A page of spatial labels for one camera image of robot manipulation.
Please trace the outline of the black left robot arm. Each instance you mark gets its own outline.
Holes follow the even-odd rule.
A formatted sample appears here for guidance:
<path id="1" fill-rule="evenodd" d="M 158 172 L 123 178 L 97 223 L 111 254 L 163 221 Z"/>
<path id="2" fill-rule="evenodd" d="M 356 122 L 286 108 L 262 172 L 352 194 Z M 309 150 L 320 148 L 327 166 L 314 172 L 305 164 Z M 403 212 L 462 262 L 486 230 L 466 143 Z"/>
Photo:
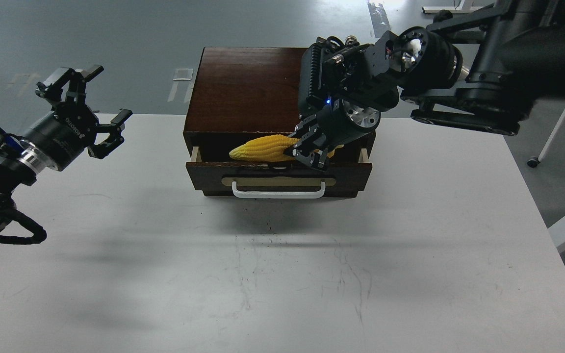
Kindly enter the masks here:
<path id="1" fill-rule="evenodd" d="M 123 109 L 102 124 L 86 103 L 87 83 L 102 71 L 100 65 L 58 68 L 35 91 L 50 104 L 49 113 L 19 135 L 0 127 L 0 244 L 40 244 L 47 238 L 40 224 L 18 210 L 13 192 L 19 185 L 33 185 L 46 168 L 65 170 L 84 150 L 103 159 L 124 142 L 132 111 Z"/>

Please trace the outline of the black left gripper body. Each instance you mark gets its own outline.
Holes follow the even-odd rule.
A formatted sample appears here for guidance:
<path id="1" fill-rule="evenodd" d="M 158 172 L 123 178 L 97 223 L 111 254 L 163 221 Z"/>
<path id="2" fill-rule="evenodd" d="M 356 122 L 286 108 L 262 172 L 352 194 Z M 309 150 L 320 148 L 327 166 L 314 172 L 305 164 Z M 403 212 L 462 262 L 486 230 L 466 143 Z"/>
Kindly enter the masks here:
<path id="1" fill-rule="evenodd" d="M 49 168 L 63 171 L 97 136 L 96 114 L 54 111 L 24 130 L 21 137 L 37 147 L 49 160 Z"/>

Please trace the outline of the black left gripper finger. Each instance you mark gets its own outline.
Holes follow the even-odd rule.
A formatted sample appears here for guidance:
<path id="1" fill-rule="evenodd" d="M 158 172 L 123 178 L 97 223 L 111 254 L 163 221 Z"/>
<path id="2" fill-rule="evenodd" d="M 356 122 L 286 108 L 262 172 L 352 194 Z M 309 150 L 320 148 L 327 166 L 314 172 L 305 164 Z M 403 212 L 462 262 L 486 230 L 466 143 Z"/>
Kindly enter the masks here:
<path id="1" fill-rule="evenodd" d="M 108 137 L 99 144 L 88 147 L 88 155 L 96 159 L 104 159 L 116 150 L 123 142 L 124 123 L 132 116 L 132 110 L 122 109 L 109 124 L 98 124 L 96 133 L 107 133 Z"/>
<path id="2" fill-rule="evenodd" d="M 79 112 L 92 113 L 85 102 L 87 83 L 103 71 L 104 67 L 101 65 L 94 65 L 88 70 L 60 67 L 44 82 L 36 83 L 35 94 L 51 105 L 52 114 L 56 114 L 63 106 L 73 107 Z"/>

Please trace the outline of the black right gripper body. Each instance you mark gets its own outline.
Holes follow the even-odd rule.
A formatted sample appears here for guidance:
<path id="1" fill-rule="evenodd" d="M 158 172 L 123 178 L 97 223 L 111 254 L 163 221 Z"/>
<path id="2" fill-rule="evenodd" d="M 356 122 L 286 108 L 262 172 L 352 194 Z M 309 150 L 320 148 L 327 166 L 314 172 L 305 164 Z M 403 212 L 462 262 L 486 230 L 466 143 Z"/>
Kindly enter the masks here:
<path id="1" fill-rule="evenodd" d="M 320 110 L 320 129 L 327 147 L 345 145 L 374 132 L 380 120 L 379 110 L 344 99 L 332 99 Z"/>

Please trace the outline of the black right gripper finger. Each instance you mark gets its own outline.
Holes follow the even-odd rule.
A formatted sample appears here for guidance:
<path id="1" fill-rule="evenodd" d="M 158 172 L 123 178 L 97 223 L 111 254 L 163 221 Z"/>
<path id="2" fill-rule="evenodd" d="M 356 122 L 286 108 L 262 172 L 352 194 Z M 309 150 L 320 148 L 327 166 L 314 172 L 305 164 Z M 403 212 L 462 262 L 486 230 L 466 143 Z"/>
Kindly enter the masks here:
<path id="1" fill-rule="evenodd" d="M 338 149 L 329 145 L 327 137 L 322 132 L 307 132 L 300 134 L 294 132 L 288 135 L 293 139 L 291 145 L 285 149 L 285 155 L 290 156 L 303 165 L 315 170 L 327 170 L 330 158 Z"/>
<path id="2" fill-rule="evenodd" d="M 295 130 L 289 134 L 290 138 L 298 139 L 292 143 L 288 150 L 327 150 L 327 137 L 320 128 L 317 114 L 300 116 L 300 122 Z"/>

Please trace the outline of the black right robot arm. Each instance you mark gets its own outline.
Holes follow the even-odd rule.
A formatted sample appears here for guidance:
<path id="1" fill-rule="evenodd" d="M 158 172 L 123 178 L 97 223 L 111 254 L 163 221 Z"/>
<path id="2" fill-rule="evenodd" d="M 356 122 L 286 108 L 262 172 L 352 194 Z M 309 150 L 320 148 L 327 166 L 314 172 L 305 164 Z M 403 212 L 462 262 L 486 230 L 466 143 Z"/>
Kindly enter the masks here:
<path id="1" fill-rule="evenodd" d="M 565 101 L 565 0 L 444 10 L 375 43 L 319 37 L 301 58 L 297 141 L 284 154 L 325 171 L 399 101 L 422 123 L 513 136 L 538 99 Z"/>

